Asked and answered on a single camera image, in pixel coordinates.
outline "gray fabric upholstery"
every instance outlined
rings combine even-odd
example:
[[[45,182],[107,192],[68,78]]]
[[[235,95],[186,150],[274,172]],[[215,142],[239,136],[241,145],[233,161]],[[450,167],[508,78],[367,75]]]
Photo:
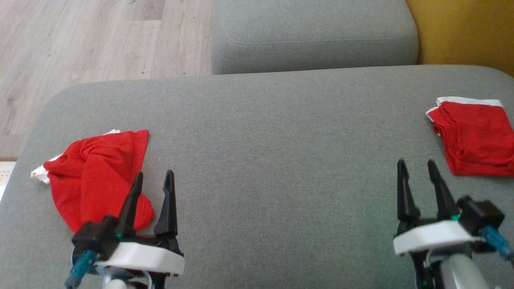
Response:
[[[423,216],[436,213],[433,158],[456,197],[489,198],[507,213],[503,232],[514,240],[514,179],[451,175],[424,116],[440,96],[500,99],[514,117],[514,80],[477,66],[69,88],[42,114],[0,202],[0,287],[62,286],[72,233],[29,173],[69,143],[117,128],[150,130],[143,191],[157,212],[166,170],[176,175],[186,271],[168,288],[412,288],[411,261],[392,246],[399,158]],[[514,284],[497,255],[474,259],[491,285]],[[87,276],[81,288],[100,282]]]
[[[214,74],[415,64],[405,0],[217,0]]]

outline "wooden floor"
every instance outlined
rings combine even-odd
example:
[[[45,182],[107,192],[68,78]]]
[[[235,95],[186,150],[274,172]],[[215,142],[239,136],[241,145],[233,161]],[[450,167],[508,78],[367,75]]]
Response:
[[[0,0],[0,157],[69,86],[210,74],[212,1]]]

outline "robotic arm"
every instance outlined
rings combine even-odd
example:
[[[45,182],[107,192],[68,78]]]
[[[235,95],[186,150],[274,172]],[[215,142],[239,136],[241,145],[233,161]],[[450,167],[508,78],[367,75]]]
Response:
[[[103,289],[164,289],[166,277],[184,272],[184,254],[176,236],[177,210],[175,179],[166,173],[165,193],[154,235],[137,236],[134,229],[137,200],[143,173],[139,172],[127,195],[119,217],[106,215],[100,223],[87,222],[71,239],[73,268],[66,289],[79,287],[85,274],[103,276]],[[146,284],[132,281],[143,277]]]
[[[434,161],[428,161],[437,199],[437,217],[421,219],[409,187],[409,174],[398,161],[397,216],[393,240],[395,253],[409,254],[414,263],[417,289],[489,289],[472,253],[498,251],[514,266],[514,250],[498,228],[505,215],[490,201],[469,196],[455,203]]]

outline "red cloth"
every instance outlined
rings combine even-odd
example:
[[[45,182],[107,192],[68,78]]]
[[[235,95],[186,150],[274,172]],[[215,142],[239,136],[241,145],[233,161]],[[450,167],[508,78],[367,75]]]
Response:
[[[440,97],[427,112],[455,175],[514,176],[514,132],[498,100]]]
[[[95,136],[70,144],[58,159],[44,163],[57,211],[74,233],[87,221],[118,216],[141,170],[147,141],[147,130]],[[154,214],[150,200],[141,195],[134,228],[147,227]]]

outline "blue cable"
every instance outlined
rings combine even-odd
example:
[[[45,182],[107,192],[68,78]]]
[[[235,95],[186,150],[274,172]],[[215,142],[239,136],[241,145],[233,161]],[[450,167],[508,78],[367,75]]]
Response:
[[[510,261],[514,266],[514,249],[510,247],[509,242],[491,226],[487,226],[482,231],[482,237],[486,240],[487,244],[491,245],[505,261]]]
[[[77,289],[82,282],[82,278],[95,266],[96,261],[95,252],[91,250],[84,251],[69,272],[68,279],[64,283],[66,289]]]

